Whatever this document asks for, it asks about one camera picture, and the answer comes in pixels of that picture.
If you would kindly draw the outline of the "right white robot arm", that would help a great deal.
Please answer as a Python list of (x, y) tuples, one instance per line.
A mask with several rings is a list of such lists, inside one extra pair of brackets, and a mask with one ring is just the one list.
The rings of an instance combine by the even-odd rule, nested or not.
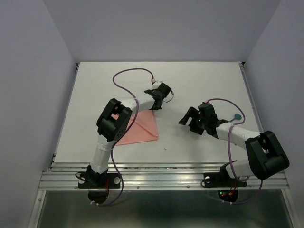
[(247, 158), (240, 161), (233, 161), (229, 157), (229, 162), (220, 167), (219, 172), (205, 173), (207, 188), (229, 186), (234, 181), (246, 182), (248, 177), (253, 176), (264, 181), (290, 166), (283, 147), (272, 131), (249, 131), (237, 123), (218, 119), (209, 102), (203, 102), (198, 108), (190, 107), (179, 124), (188, 125), (193, 133), (207, 133), (216, 139), (227, 141), (228, 151), (234, 144), (247, 153)]

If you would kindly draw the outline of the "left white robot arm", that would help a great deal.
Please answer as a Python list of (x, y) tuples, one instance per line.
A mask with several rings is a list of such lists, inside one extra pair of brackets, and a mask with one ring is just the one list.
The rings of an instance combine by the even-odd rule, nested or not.
[(112, 98), (99, 116), (96, 125), (98, 142), (92, 161), (85, 172), (80, 174), (78, 187), (83, 189), (102, 189), (107, 184), (119, 188), (114, 183), (118, 175), (108, 174), (109, 159), (113, 146), (127, 132), (132, 116), (145, 110), (160, 110), (164, 99), (171, 92), (171, 88), (163, 82), (156, 82), (151, 89), (144, 91), (138, 97), (119, 101)]

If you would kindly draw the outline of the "pink satin napkin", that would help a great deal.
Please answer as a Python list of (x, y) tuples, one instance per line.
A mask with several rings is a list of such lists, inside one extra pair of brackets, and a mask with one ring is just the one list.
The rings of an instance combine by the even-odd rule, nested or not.
[(138, 113), (135, 123), (119, 140), (117, 145), (128, 145), (156, 141), (159, 138), (154, 112), (145, 110)]

